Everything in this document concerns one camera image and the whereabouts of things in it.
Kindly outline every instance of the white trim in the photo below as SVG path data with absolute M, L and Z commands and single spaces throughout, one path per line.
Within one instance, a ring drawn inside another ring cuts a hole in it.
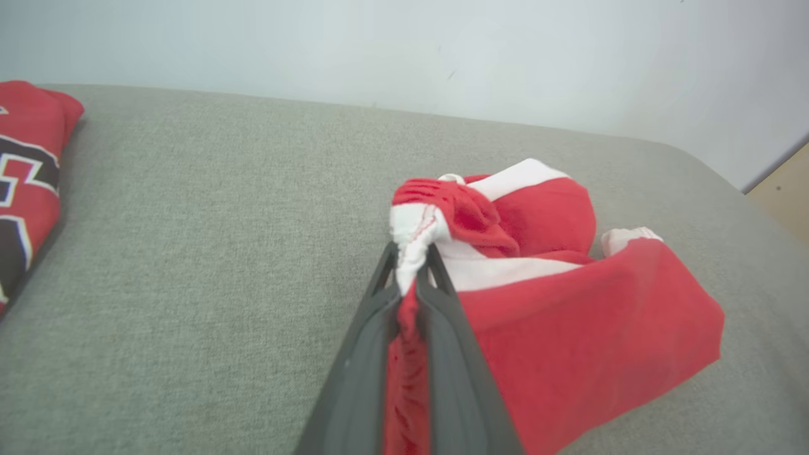
M 570 262 L 539 259 L 537 257 L 508 257 L 503 259 L 458 260 L 443 259 L 458 292 L 479 291 L 563 274 L 583 267 Z
M 391 237 L 399 245 L 396 284 L 404 295 L 424 265 L 427 247 L 438 239 L 450 238 L 449 225 L 435 205 L 414 202 L 391 207 L 390 227 Z
M 13 215 L 0 215 L 0 219 L 10 219 L 17 223 L 17 232 L 19 233 L 19 241 L 23 244 L 23 253 L 25 253 L 25 270 L 31 267 L 31 259 L 34 256 L 33 249 L 31 248 L 31 239 L 28 238 L 28 228 L 25 226 L 25 219 Z
M 550 168 L 537 159 L 529 158 L 467 186 L 480 191 L 487 199 L 494 201 L 518 189 L 557 178 L 570 178 L 570 176 Z
M 634 229 L 610 229 L 601 236 L 601 249 L 605 257 L 614 256 L 622 249 L 626 248 L 630 240 L 634 239 L 655 239 L 663 241 L 660 236 L 652 232 L 645 226 Z
M 39 146 L 39 145 L 36 145 L 36 144 L 31 144 L 29 142 L 18 141 L 17 139 L 14 139 L 14 138 L 12 138 L 10 136 L 6 136 L 5 134 L 0 134 L 0 139 L 5 139 L 5 140 L 7 140 L 9 142 L 13 142 L 13 143 L 15 143 L 17 145 L 20 145 L 20 146 L 23 146 L 23 147 L 31 147 L 31 148 L 36 148 L 37 150 L 43 151 L 43 152 L 47 153 L 48 156 L 50 156 L 53 159 L 53 163 L 56 164 L 56 167 L 57 168 L 59 167 L 59 159 L 53 153 L 45 150 L 45 148 L 42 147 L 42 146 Z
M 14 191 L 17 189 L 19 179 L 17 177 L 4 176 L 3 171 L 5 171 L 5 169 L 3 169 L 3 162 L 0 162 L 0 181 L 8 184 L 6 198 L 0 199 L 0 207 L 6 208 L 11 207 L 11 203 L 14 201 Z
M 466 180 L 458 174 L 444 174 L 438 178 L 440 181 L 454 181 L 458 185 L 466 185 Z

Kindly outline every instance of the gray fabric surface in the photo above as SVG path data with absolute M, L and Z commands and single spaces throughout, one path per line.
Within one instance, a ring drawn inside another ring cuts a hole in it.
M 722 360 L 565 452 L 809 453 L 809 253 L 682 151 L 50 88 L 87 112 L 64 154 L 61 225 L 0 322 L 0 453 L 290 453 L 387 241 L 393 190 L 526 157 L 590 190 L 599 232 L 653 228 L 727 314 Z

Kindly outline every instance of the white wall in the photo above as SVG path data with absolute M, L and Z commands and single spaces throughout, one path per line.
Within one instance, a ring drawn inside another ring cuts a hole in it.
M 739 188 L 809 133 L 807 0 L 6 0 L 0 79 L 665 142 Z

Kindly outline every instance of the gray couch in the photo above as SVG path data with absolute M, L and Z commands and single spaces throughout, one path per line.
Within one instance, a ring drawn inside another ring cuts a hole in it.
M 87 111 L 64 153 L 61 222 L 0 322 L 0 453 L 291 453 L 388 240 L 394 189 L 527 157 L 590 190 L 599 232 L 653 228 L 727 315 L 719 362 L 565 453 L 809 453 L 809 253 L 682 151 L 49 88 Z

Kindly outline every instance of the red stitching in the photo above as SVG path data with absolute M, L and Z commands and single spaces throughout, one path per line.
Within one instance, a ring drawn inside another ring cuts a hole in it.
M 422 222 L 424 222 L 424 219 L 425 219 L 425 218 L 426 218 L 426 216 L 427 216 L 427 209 L 429 209 L 429 208 L 430 208 L 430 205 L 429 205 L 429 204 L 424 205 L 424 211 L 421 213 L 421 221 L 422 221 Z M 420 236 L 420 235 L 421 235 L 421 234 L 422 234 L 424 231 L 426 231 L 426 230 L 427 230 L 427 228 L 429 228 L 430 226 L 432 226 L 433 224 L 435 224 L 435 222 L 437 221 L 437 219 L 436 219 L 436 217 L 435 217 L 435 210 L 437 210 L 437 209 L 433 209 L 433 215 L 432 215 L 432 216 L 433 216 L 433 218 L 430 220 L 430 222 L 429 222 L 429 223 L 427 223 L 427 224 L 425 224 L 424 226 L 422 226 L 422 227 L 421 227 L 421 229 L 419 229 L 419 230 L 416 232 L 416 235 L 415 235 L 415 236 L 413 236 L 413 238 L 412 238 L 412 239 L 410 239 L 410 241 L 407 243 L 407 245 L 405 245 L 404 250 L 402 251 L 402 253 L 403 253 L 403 254 L 402 254 L 402 257 L 403 257 L 403 256 L 404 256 L 404 255 L 407 253 L 407 248 L 409 248 L 409 247 L 410 247 L 410 245 L 412 245 L 412 244 L 413 244 L 413 242 L 415 242 L 415 241 L 416 241 L 416 239 L 417 239 L 417 238 L 418 238 L 418 237 L 419 237 L 419 236 Z

